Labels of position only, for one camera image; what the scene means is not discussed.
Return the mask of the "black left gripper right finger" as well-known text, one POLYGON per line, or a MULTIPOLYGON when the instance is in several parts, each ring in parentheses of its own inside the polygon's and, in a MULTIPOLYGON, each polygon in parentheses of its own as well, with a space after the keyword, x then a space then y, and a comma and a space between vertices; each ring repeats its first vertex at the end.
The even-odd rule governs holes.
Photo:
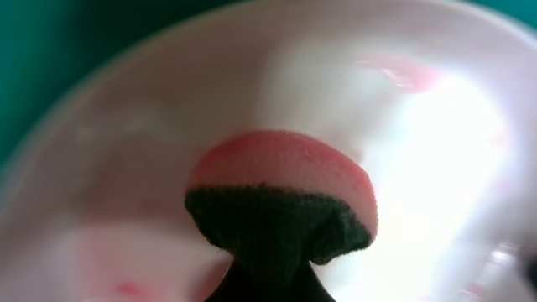
POLYGON ((325 289, 310 263, 299 266, 282 302, 336 302, 325 289))

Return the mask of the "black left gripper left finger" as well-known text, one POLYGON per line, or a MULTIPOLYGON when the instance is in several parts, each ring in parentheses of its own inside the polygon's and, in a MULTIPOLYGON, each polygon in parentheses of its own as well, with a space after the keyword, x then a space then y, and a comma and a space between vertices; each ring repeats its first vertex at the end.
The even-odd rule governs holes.
POLYGON ((205 302, 266 302, 268 293, 266 266, 234 258, 205 302))

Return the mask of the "white plastic plate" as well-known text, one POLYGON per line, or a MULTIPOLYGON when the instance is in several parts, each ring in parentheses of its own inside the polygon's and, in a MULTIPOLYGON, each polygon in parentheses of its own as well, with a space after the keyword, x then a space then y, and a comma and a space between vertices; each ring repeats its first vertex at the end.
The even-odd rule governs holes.
POLYGON ((202 301, 230 257, 183 205, 256 128, 370 175, 380 228, 316 269, 338 301, 533 301, 536 33, 458 1, 236 4, 144 41, 66 96, 1 188, 4 301, 202 301))

